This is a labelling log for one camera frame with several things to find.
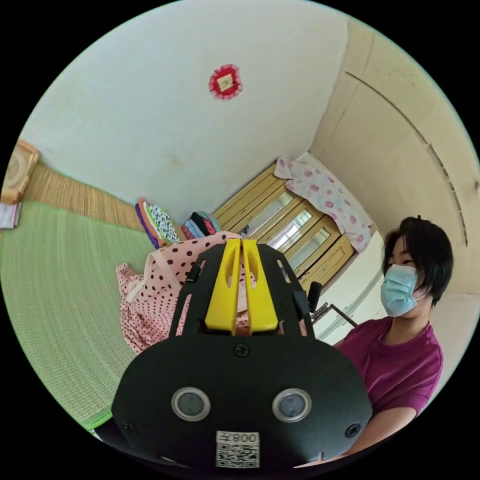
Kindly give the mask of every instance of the magenta t-shirt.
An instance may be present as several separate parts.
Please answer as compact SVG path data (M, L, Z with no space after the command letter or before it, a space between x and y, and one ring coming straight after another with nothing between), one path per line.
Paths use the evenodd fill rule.
M439 381L442 349L430 324L412 340L385 345L382 337L391 325L390 317L368 320L335 348L360 372L374 415L397 407L412 407L418 415Z

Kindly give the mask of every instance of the black hair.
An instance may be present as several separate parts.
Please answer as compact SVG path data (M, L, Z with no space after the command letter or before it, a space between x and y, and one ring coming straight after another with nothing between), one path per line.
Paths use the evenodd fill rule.
M404 218L400 227L385 237L383 245L383 275L389 269L389 261L395 244L401 237L417 269L423 271L425 278L418 289L427 288L435 306L442 297L452 278L454 254L452 244L445 231L431 221L418 216Z

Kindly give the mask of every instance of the pink polka dot fabric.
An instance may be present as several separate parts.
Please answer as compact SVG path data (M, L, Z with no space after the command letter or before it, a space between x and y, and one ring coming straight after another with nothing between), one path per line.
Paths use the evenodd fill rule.
M273 174L288 179L285 187L308 200L318 211L330 216L341 234L345 233L353 248L363 252L371 240L369 219L357 211L346 198L345 187L313 157L289 160L280 157Z
M137 354L169 336L180 290L198 256L214 245L238 238L241 238L240 235L221 231L160 248L148 255L143 275L135 274L127 263L117 266L121 329L125 341ZM248 325L245 271L241 260L238 328ZM187 299L177 335L182 334L188 305Z

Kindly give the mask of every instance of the red decoration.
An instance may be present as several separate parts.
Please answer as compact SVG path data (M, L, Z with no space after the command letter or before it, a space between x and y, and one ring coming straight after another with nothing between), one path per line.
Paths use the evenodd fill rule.
M239 68L229 63L213 72L208 82L210 93L220 100L231 100L244 88L240 80Z

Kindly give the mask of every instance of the sticker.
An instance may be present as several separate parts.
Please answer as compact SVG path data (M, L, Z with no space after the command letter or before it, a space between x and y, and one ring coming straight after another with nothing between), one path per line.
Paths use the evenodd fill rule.
M257 432L217 431L216 466L255 469L260 466L260 435Z
M239 68L231 63L215 70L208 82L210 93L220 100L233 99L243 88Z

